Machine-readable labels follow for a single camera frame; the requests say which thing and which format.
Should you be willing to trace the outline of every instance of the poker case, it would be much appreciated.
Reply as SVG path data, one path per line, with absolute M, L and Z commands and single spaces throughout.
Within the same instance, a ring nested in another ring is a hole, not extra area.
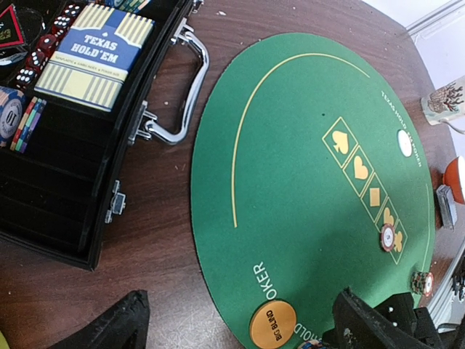
M 44 33 L 71 3 L 86 5 L 79 0 L 17 1 L 18 6 L 52 9 L 43 13 Z M 1 239 L 80 268 L 97 267 L 104 227 L 124 209 L 118 173 L 127 147 L 137 137 L 176 145 L 187 134 L 209 69 L 208 52 L 187 25 L 202 3 L 151 0 L 138 13 L 153 19 L 155 27 L 109 113 L 38 93 L 34 84 L 25 90 L 28 102 L 37 96 L 47 105 L 24 154 L 0 149 Z M 172 133 L 157 124 L 145 98 L 169 47 L 177 43 L 186 44 L 200 64 L 181 108 L 179 129 Z M 23 66 L 0 85 L 13 87 Z

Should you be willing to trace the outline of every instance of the blue and yellow card box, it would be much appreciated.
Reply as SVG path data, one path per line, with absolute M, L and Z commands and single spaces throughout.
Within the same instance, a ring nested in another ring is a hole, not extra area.
M 111 111 L 155 21 L 87 5 L 47 63 L 38 92 Z

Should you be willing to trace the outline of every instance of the orange bowl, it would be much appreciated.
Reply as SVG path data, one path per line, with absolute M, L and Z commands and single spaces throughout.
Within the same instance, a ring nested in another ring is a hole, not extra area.
M 445 169 L 444 184 L 452 189 L 453 198 L 459 204 L 465 204 L 465 159 L 459 156 Z

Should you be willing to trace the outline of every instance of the brown wooden table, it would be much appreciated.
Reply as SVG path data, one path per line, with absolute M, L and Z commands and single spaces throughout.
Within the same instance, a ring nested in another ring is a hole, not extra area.
M 452 141 L 445 127 L 424 120 L 419 99 L 433 90 L 432 83 L 405 29 L 388 17 L 358 0 L 209 0 L 190 24 L 211 54 L 192 132 L 175 148 L 138 140 L 128 151 L 121 173 L 128 206 L 105 232 L 97 271 L 0 243 L 0 330 L 12 349 L 45 348 L 132 289 L 149 291 L 148 348 L 241 348 L 202 277 L 190 225 L 189 179 L 195 130 L 207 98 L 231 59 L 259 39 L 314 33 L 364 57 L 403 101 L 421 136 L 434 186 L 440 184 L 441 172 L 455 156 Z M 150 93 L 151 111 L 167 124 L 184 96 L 191 61 L 188 50 L 172 49 Z M 455 233 L 437 232 L 432 270 L 439 282 L 464 240 L 463 208 L 459 215 Z

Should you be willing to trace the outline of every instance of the poker mat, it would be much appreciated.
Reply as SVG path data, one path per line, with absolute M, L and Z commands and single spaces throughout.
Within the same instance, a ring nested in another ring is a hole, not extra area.
M 294 307 L 295 348 L 333 327 L 344 288 L 376 306 L 432 261 L 432 183 L 407 111 L 363 58 L 319 36 L 273 36 L 233 60 L 201 120 L 191 206 L 203 276 L 246 348 L 270 300 Z

